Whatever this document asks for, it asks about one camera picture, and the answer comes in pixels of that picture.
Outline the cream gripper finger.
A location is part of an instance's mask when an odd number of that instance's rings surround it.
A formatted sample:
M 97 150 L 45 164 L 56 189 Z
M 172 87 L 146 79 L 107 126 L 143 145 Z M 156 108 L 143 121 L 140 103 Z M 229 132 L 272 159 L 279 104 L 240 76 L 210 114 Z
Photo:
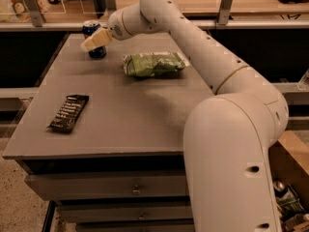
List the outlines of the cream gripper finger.
M 90 37 L 88 37 L 80 46 L 87 52 L 98 47 L 110 44 L 112 42 L 112 34 L 108 29 L 99 28 Z

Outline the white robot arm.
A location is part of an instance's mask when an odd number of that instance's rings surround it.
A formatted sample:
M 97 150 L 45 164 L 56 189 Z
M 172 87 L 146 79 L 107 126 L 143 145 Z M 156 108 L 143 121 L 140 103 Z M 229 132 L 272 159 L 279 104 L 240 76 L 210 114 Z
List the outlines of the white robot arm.
M 139 0 L 109 16 L 85 51 L 162 30 L 210 87 L 183 131 L 183 156 L 196 232 L 281 232 L 268 150 L 289 109 L 281 92 L 187 20 L 173 0 Z

